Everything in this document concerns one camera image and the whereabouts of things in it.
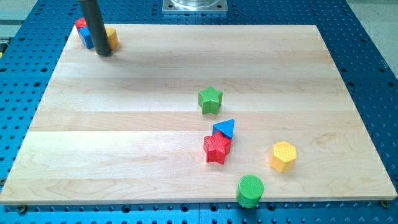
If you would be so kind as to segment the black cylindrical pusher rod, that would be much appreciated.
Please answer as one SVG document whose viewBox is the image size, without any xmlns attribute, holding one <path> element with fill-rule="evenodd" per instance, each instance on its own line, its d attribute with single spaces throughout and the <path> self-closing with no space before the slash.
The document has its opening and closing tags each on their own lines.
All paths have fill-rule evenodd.
<svg viewBox="0 0 398 224">
<path fill-rule="evenodd" d="M 103 57 L 111 55 L 111 46 L 97 0 L 78 1 L 86 20 L 96 53 Z"/>
</svg>

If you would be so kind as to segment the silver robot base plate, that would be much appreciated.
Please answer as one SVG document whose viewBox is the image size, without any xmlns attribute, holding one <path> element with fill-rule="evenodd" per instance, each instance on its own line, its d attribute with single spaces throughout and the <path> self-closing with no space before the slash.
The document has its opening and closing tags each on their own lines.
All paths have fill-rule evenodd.
<svg viewBox="0 0 398 224">
<path fill-rule="evenodd" d="M 163 12 L 226 12 L 227 0 L 163 0 Z"/>
</svg>

